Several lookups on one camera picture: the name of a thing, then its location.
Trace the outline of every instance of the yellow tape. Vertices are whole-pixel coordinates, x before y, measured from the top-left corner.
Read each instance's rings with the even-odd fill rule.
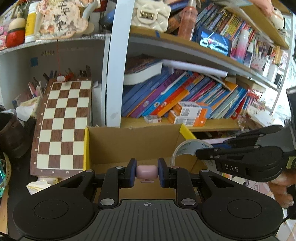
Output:
[[[192,134],[192,132],[184,124],[182,124],[179,132],[182,134],[182,136],[185,138],[185,140],[196,139],[196,137]]]
[[[89,161],[89,129],[86,127],[84,131],[84,147],[83,147],[83,170],[90,169]]]

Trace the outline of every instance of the pink bottle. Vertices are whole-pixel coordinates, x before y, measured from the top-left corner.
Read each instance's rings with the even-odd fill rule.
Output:
[[[188,6],[183,9],[181,23],[178,32],[179,37],[186,40],[192,39],[194,27],[196,24],[196,18],[196,2],[195,0],[189,0]]]

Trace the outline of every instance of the white shelf edge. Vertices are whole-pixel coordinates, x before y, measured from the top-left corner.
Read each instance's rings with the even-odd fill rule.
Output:
[[[24,48],[28,48],[28,47],[32,47],[32,46],[37,46],[37,45],[55,43],[55,42],[68,42],[68,41],[77,41],[77,40],[105,40],[105,39],[106,39],[105,34],[94,34],[94,35],[84,36],[84,37],[79,37],[79,38],[69,38],[69,39],[59,39],[59,40],[57,40],[57,39],[39,39],[37,41],[21,44],[16,47],[13,47],[13,48],[6,48],[3,50],[0,50],[0,56],[3,54],[13,52],[13,51],[17,51],[19,49],[24,49]]]

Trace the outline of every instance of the metal screw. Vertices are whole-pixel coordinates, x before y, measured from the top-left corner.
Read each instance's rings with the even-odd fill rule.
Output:
[[[101,200],[101,204],[104,205],[104,206],[110,206],[112,204],[114,204],[115,201],[111,198],[104,198]]]
[[[195,200],[192,198],[184,198],[181,203],[185,206],[192,206],[195,204]]]

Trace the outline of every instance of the wooden shelf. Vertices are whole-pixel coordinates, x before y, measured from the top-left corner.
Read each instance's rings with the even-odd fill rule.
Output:
[[[148,124],[144,121],[144,118],[121,118],[121,128],[139,128],[147,126],[159,126],[159,125],[172,125],[167,118],[162,118],[162,122],[157,124]],[[188,127],[192,132],[204,132],[204,131],[236,131],[239,130],[237,122],[233,119],[219,119],[219,120],[207,120],[203,127]]]
[[[270,87],[278,91],[276,85],[268,81],[265,77],[261,76],[256,71],[248,68],[247,66],[237,62],[236,60],[225,56],[219,52],[200,46],[193,41],[184,40],[172,34],[160,33],[155,30],[147,28],[139,28],[131,26],[129,42],[139,43],[145,45],[148,49],[148,45],[154,45],[161,47],[162,49],[171,49],[179,52],[192,55],[200,64],[205,65],[205,61],[211,62],[214,68],[218,68],[224,71],[228,71],[229,74],[241,75],[247,78],[252,78],[260,83],[264,87]]]
[[[273,23],[261,12],[261,10],[255,6],[244,6],[241,7],[245,13],[254,21],[254,23],[267,34],[275,44],[283,49],[289,49],[285,39],[281,37]]]
[[[279,0],[271,0],[272,4],[281,11],[282,14],[290,15],[290,10],[287,9]]]

